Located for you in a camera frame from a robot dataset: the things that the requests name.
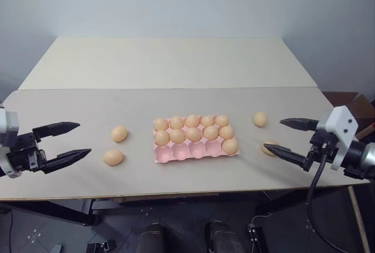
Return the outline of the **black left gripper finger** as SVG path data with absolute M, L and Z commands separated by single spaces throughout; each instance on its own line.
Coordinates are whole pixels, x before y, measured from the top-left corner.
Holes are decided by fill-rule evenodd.
M 40 142 L 42 138 L 66 134 L 79 126 L 76 122 L 58 122 L 34 128 L 32 132 L 36 142 Z
M 91 152 L 91 149 L 77 149 L 57 155 L 56 158 L 47 160 L 42 165 L 42 172 L 44 174 L 52 173 L 62 168 L 68 167 Z

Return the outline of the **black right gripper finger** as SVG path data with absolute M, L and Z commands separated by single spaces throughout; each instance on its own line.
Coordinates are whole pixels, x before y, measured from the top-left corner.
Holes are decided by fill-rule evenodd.
M 280 120 L 280 124 L 300 131 L 315 131 L 318 125 L 317 120 L 307 118 L 286 118 Z
M 295 165 L 298 165 L 299 167 L 303 167 L 304 163 L 306 161 L 306 157 L 303 155 L 300 155 L 298 153 L 295 153 L 291 151 L 288 148 L 285 148 L 283 146 L 270 144 L 270 143 L 264 143 L 263 147 L 267 149 L 269 152 L 271 152 L 273 155 L 287 161 L 290 163 L 293 163 Z

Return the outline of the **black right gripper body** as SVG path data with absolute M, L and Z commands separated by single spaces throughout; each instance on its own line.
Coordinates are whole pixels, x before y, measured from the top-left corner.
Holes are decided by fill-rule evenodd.
M 317 130 L 311 140 L 312 144 L 306 159 L 302 165 L 304 171 L 309 171 L 314 162 L 321 163 L 322 156 L 326 155 L 326 163 L 332 163 L 336 154 L 338 138 L 332 132 L 326 132 L 324 130 Z

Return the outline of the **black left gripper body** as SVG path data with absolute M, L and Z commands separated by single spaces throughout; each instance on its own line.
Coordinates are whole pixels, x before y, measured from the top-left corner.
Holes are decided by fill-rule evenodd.
M 6 154 L 11 166 L 16 171 L 45 171 L 46 155 L 44 150 L 40 149 L 38 143 L 40 136 L 37 132 L 18 135 L 14 146 Z

